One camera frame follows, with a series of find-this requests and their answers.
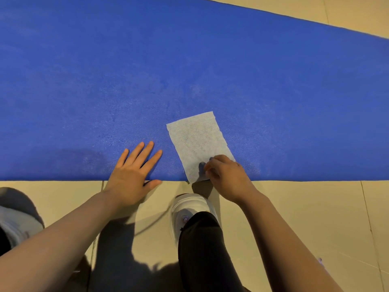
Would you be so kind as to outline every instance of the tile floor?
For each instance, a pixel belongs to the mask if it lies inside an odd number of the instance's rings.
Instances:
[[[215,0],[389,38],[389,0]],[[389,181],[255,181],[344,291],[389,292]],[[20,193],[50,225],[101,190],[102,181],[4,181],[0,201]],[[182,291],[166,210],[174,196],[207,191],[234,266],[252,292],[270,291],[250,227],[238,207],[202,184],[165,181],[126,219],[110,222],[66,291]]]

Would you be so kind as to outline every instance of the person's right hand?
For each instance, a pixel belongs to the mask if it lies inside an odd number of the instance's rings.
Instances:
[[[239,204],[245,197],[257,193],[243,167],[225,155],[213,157],[204,166],[205,175],[227,200]]]

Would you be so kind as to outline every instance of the leg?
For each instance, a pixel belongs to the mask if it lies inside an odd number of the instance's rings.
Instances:
[[[209,212],[197,212],[182,228],[178,260],[188,292],[245,291],[224,245],[219,223]]]

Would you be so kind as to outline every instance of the paper towel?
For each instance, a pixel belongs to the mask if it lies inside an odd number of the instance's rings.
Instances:
[[[215,155],[226,155],[235,161],[213,112],[181,119],[166,126],[190,183],[208,179],[202,169]]]

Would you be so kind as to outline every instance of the white shoe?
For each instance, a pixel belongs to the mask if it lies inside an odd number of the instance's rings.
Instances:
[[[34,217],[26,213],[0,206],[0,227],[5,232],[11,248],[43,230]]]
[[[170,211],[170,221],[172,226],[172,235],[176,245],[178,245],[182,228],[188,220],[191,219],[197,212],[202,211],[211,213],[219,222],[215,208],[211,202],[203,196],[200,196],[197,193],[186,193],[175,198],[172,210]]]

